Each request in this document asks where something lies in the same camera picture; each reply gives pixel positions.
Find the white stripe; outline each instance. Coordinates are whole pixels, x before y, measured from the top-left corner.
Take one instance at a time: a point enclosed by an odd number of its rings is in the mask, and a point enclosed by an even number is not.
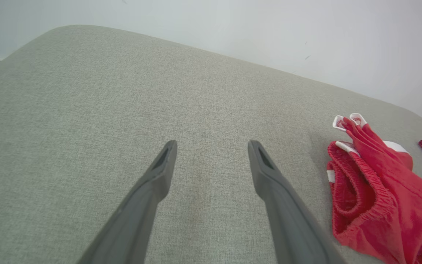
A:
[[[327,170],[328,181],[335,183],[335,171]]]
[[[364,117],[362,117],[362,115],[360,115],[358,113],[350,114],[349,118],[351,120],[353,120],[353,122],[355,122],[356,125],[360,125],[361,127],[363,127],[365,124],[367,124],[367,122],[364,119]]]
[[[355,149],[355,146],[353,144],[348,143],[348,142],[336,142],[335,144],[340,149],[343,149],[346,152],[354,152],[354,153],[358,154],[358,156],[360,157],[359,152],[357,152],[357,150]]]
[[[396,152],[405,152],[410,154],[408,151],[406,151],[406,149],[404,149],[400,144],[395,143],[395,142],[387,142],[384,140],[385,145],[387,145],[387,147],[395,150]]]
[[[338,126],[338,122],[340,122],[340,121],[343,122],[343,118],[344,117],[342,117],[341,115],[337,115],[335,117],[335,120],[333,120],[333,127],[336,128],[336,129],[339,129],[339,130],[341,130],[343,132],[346,132],[346,129],[344,129],[343,127]]]

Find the black object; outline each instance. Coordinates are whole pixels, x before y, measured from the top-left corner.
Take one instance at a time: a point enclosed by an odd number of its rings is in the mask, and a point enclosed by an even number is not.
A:
[[[79,264],[144,262],[156,208],[169,193],[176,157],[177,142],[171,140],[131,188]]]
[[[260,142],[248,143],[248,157],[255,191],[268,212],[278,263],[345,263]]]

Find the red clothing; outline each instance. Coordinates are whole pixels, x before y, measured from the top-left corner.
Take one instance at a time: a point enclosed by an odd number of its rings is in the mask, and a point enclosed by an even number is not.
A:
[[[387,264],[422,264],[422,179],[411,156],[387,147],[359,114],[334,125],[353,144],[328,147],[333,235]]]

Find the gray fabric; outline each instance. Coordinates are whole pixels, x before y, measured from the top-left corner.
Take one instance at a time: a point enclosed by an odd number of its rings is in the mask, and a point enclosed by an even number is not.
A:
[[[136,33],[57,28],[0,63],[0,263],[74,263],[176,139],[146,263],[275,263],[247,141],[259,140],[331,235],[335,115],[362,113],[422,177],[422,118],[332,85]]]

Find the white wall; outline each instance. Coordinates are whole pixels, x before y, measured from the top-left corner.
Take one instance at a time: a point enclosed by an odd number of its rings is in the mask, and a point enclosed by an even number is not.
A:
[[[422,0],[0,0],[0,57],[73,24],[210,50],[422,116]]]

